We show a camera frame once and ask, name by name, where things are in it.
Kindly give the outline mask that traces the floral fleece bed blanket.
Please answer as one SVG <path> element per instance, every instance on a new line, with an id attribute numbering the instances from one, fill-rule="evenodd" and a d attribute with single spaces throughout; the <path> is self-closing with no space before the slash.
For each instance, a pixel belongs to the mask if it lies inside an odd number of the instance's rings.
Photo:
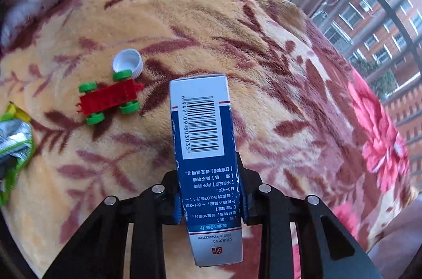
<path id="1" fill-rule="evenodd" d="M 403 137 L 286 0 L 62 0 L 1 53 L 1 105 L 35 152 L 3 208 L 43 276 L 109 195 L 179 170 L 201 238 L 234 217 L 235 146 L 284 195 L 318 196 L 369 251 L 417 197 Z"/>

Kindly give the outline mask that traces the red green toy car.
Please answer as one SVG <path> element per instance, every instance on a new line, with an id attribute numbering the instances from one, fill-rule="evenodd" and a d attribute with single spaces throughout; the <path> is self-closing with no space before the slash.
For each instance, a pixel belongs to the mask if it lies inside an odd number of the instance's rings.
<path id="1" fill-rule="evenodd" d="M 94 82 L 79 86 L 79 102 L 75 105 L 77 113 L 85 117 L 89 126 L 97 125 L 105 119 L 104 112 L 118 107 L 123 115 L 132 114 L 140 109 L 138 93 L 145 85 L 136 82 L 131 70 L 113 74 L 113 84 L 98 87 Z"/>

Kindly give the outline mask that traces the green snack wrapper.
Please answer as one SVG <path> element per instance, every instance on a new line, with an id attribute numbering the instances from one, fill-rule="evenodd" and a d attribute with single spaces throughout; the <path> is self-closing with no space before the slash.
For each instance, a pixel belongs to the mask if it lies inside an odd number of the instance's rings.
<path id="1" fill-rule="evenodd" d="M 8 203 L 20 172 L 34 153 L 31 116 L 10 101 L 1 115 L 1 206 Z"/>

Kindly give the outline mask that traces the window frame with bars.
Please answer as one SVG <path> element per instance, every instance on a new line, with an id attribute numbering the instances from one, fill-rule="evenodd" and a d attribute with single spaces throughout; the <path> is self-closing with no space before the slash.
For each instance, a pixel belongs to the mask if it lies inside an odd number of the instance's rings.
<path id="1" fill-rule="evenodd" d="M 409 149 L 421 185 L 421 0 L 289 0 L 384 103 Z"/>

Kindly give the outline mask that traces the blue white medicine box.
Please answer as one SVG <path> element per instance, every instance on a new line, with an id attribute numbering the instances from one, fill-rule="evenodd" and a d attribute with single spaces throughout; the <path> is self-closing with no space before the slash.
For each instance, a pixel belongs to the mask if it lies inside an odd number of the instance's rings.
<path id="1" fill-rule="evenodd" d="M 225 74 L 170 82 L 175 165 L 196 266 L 240 263 L 241 190 Z"/>

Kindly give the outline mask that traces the white bottle cap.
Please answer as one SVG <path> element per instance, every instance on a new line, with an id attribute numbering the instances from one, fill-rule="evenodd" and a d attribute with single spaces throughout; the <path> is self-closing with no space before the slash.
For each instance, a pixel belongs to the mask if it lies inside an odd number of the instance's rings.
<path id="1" fill-rule="evenodd" d="M 131 70 L 132 77 L 138 78 L 143 70 L 144 62 L 138 50 L 127 48 L 120 51 L 112 61 L 113 72 Z"/>

